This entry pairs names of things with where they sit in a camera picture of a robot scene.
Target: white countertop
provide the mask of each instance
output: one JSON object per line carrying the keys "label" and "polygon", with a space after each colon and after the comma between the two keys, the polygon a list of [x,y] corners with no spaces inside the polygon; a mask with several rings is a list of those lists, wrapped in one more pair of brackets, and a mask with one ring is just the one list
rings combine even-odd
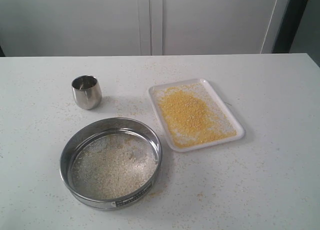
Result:
{"label": "white countertop", "polygon": [[[306,54],[0,58],[0,229],[315,230],[320,226],[320,69]],[[94,110],[71,81],[98,78]],[[205,78],[246,130],[243,139],[176,153],[147,89]],[[149,125],[163,168],[133,206],[98,211],[59,173],[73,134],[110,117]]]}

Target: metal sieve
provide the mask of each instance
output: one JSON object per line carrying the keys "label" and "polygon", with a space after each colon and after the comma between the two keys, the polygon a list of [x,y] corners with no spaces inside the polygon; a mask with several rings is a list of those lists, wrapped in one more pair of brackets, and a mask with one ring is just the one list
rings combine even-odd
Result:
{"label": "metal sieve", "polygon": [[100,210],[129,206],[158,176],[162,147],[142,122],[108,118],[78,131],[64,147],[60,174],[80,202]]}

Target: sieve label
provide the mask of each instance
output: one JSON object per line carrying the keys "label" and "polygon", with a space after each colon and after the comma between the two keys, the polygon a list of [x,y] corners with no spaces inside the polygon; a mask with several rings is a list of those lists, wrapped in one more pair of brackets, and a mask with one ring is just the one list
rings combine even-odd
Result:
{"label": "sieve label", "polygon": [[115,206],[116,207],[121,207],[124,206],[126,204],[132,203],[133,201],[137,200],[138,198],[140,198],[142,195],[144,195],[150,188],[151,188],[152,184],[151,182],[144,188],[142,189],[140,192],[136,193],[135,195],[125,199],[125,200],[121,200],[121,201],[115,201]]}

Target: white wall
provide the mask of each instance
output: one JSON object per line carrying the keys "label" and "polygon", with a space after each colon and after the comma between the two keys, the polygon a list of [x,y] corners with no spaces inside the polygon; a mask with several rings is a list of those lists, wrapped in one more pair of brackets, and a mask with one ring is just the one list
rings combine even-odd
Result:
{"label": "white wall", "polygon": [[272,39],[268,38],[274,41],[288,2],[278,1],[280,10],[273,16],[276,1],[163,0],[163,53],[260,53],[271,18],[278,22],[272,26]]}
{"label": "white wall", "polygon": [[290,52],[307,53],[320,66],[320,0],[308,1]]}
{"label": "white wall", "polygon": [[139,28],[138,0],[0,0],[6,56],[140,55]]}

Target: stainless steel sieve rim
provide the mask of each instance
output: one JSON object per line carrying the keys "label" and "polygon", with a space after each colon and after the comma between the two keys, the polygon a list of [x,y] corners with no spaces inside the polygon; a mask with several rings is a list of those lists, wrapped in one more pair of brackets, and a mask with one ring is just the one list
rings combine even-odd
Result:
{"label": "stainless steel sieve rim", "polygon": [[[135,124],[138,124],[138,125],[141,125],[143,126],[144,128],[146,128],[146,130],[149,132],[149,134],[152,135],[152,137],[155,139],[154,144],[157,146],[157,156],[158,156],[158,161],[157,161],[157,166],[156,166],[156,169],[154,170],[154,173],[152,174],[152,176],[145,182],[144,185],[142,185],[140,188],[138,188],[137,190],[135,190],[134,192],[131,192],[127,195],[124,195],[124,196],[120,196],[120,197],[117,197],[117,198],[110,198],[110,199],[95,199],[95,198],[91,198],[91,197],[87,197],[87,196],[84,196],[80,193],[77,192],[76,189],[74,189],[70,184],[69,184],[69,179],[68,179],[68,171],[69,171],[69,168],[70,166],[72,166],[72,161],[68,161],[66,162],[66,152],[70,151],[70,148],[68,147],[71,143],[73,143],[73,149],[74,152],[73,152],[73,155],[76,153],[75,151],[78,149],[78,147],[80,145],[83,144],[83,142],[86,142],[88,139],[92,138],[94,135],[97,135],[101,132],[104,132],[104,131],[107,131],[107,130],[110,130],[112,128],[107,128],[107,129],[104,129],[104,130],[100,130],[100,131],[97,131],[97,132],[94,132],[93,134],[89,134],[87,137],[85,137],[84,139],[77,139],[79,137],[79,135],[83,135],[83,133],[87,132],[88,130],[90,129],[95,129],[96,126],[100,126],[100,125],[103,125],[104,123],[106,122],[112,122],[112,121],[129,121],[129,122],[133,122]],[[144,124],[143,122],[140,122],[138,120],[135,120],[135,119],[132,119],[132,118],[126,118],[126,117],[112,117],[112,118],[106,118],[106,119],[102,119],[102,120],[99,120],[99,121],[96,121],[96,122],[93,122],[87,126],[85,126],[84,128],[82,128],[81,130],[79,130],[76,134],[74,134],[70,140],[67,142],[67,144],[65,145],[62,153],[61,153],[61,157],[60,157],[60,176],[62,178],[62,181],[63,183],[65,184],[65,186],[69,189],[69,191],[80,201],[82,202],[81,200],[84,200],[86,201],[85,202],[82,202],[90,207],[93,207],[93,208],[98,208],[98,209],[104,209],[104,210],[108,210],[109,208],[105,208],[105,207],[96,207],[96,206],[92,206],[91,204],[89,203],[101,203],[101,204],[104,204],[104,203],[113,203],[113,202],[117,202],[117,201],[121,201],[121,200],[125,200],[125,199],[128,199],[134,195],[136,195],[137,193],[141,192],[141,190],[144,190],[145,188],[147,188],[151,182],[154,182],[159,171],[160,171],[160,168],[161,168],[161,165],[162,165],[162,158],[163,158],[163,151],[162,151],[162,146],[161,146],[161,142],[157,136],[157,134],[149,127],[147,126],[146,124]]]}

